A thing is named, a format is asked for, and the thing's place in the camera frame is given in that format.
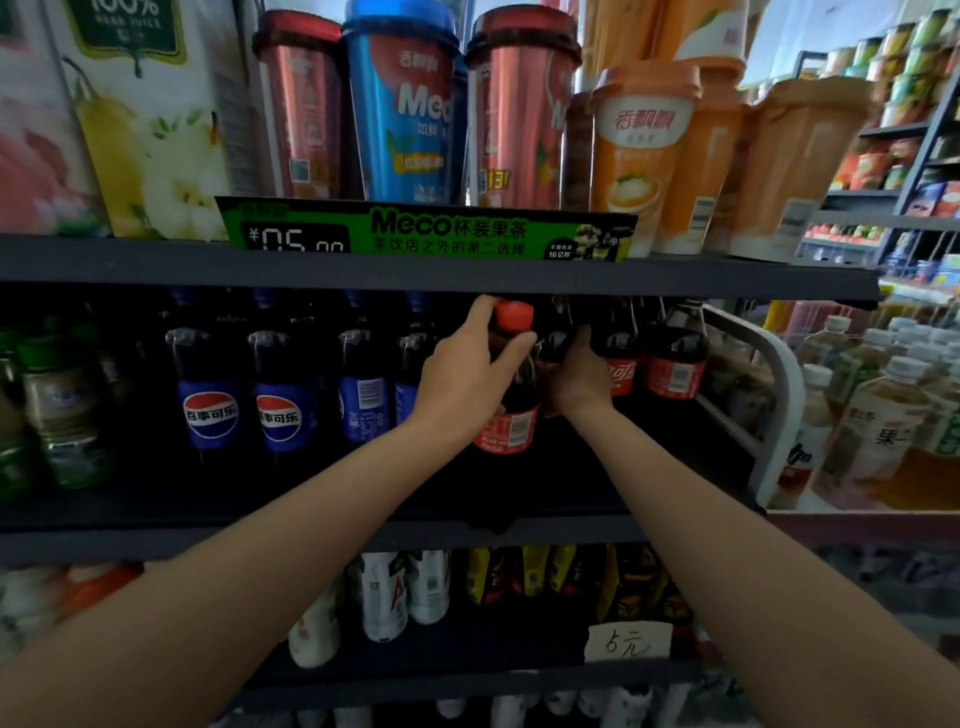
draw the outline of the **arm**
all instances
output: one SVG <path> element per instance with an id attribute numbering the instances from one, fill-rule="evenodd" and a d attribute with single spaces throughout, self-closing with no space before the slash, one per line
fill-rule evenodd
<path id="1" fill-rule="evenodd" d="M 588 342 L 578 332 L 553 401 L 600 458 L 764 725 L 960 725 L 957 668 L 616 412 Z"/>
<path id="2" fill-rule="evenodd" d="M 427 360 L 409 420 L 0 667 L 0 725 L 202 726 L 398 505 L 492 416 L 536 338 L 491 364 L 482 296 Z"/>

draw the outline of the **hand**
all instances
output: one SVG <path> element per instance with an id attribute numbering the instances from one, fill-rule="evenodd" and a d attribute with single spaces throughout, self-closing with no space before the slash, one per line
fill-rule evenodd
<path id="1" fill-rule="evenodd" d="M 613 407 L 607 362 L 590 348 L 590 327 L 581 326 L 550 382 L 554 405 L 576 426 L 576 418 L 597 407 Z"/>
<path id="2" fill-rule="evenodd" d="M 496 361 L 490 361 L 488 327 L 496 299 L 479 296 L 464 324 L 445 338 L 423 364 L 417 403 L 411 420 L 453 428 L 464 447 L 496 412 L 503 394 L 537 335 L 525 331 L 515 337 Z"/>

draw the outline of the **forearm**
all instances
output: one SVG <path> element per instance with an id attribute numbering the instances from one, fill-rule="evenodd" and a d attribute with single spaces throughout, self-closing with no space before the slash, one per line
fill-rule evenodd
<path id="1" fill-rule="evenodd" d="M 766 725 L 932 728 L 960 719 L 955 668 L 851 582 L 612 408 L 573 423 Z"/>
<path id="2" fill-rule="evenodd" d="M 0 668 L 0 725 L 205 725 L 460 445 L 410 420 L 150 570 Z"/>

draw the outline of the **handwritten price sign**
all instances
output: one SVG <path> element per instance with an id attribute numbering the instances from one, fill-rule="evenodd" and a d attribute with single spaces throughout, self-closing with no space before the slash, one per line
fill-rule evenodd
<path id="1" fill-rule="evenodd" d="M 669 657 L 673 625 L 664 621 L 612 621 L 590 627 L 584 662 Z"/>

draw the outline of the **pear juice carton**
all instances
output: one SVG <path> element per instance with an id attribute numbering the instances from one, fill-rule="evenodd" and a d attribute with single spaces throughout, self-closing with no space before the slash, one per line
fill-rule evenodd
<path id="1" fill-rule="evenodd" d="M 216 195 L 256 193 L 230 0 L 45 0 L 118 237 L 226 240 Z"/>
<path id="2" fill-rule="evenodd" d="M 0 232 L 109 233 L 36 0 L 0 0 Z"/>

